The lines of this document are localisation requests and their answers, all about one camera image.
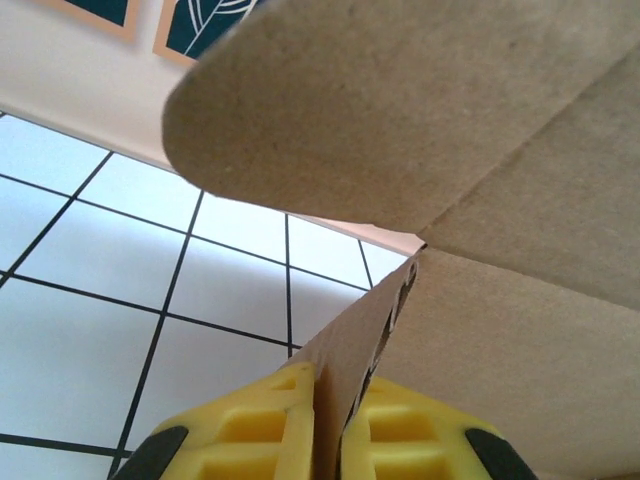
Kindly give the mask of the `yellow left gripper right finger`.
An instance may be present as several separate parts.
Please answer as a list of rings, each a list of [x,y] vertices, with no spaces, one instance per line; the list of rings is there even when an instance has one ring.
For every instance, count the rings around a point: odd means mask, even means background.
[[[341,439],[343,479],[534,479],[491,424],[381,377]]]

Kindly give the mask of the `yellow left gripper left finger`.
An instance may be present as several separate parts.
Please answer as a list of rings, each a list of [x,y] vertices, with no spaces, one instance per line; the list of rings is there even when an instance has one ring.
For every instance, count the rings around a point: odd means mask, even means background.
[[[314,383],[314,365],[294,363],[167,419],[113,477],[310,479]]]

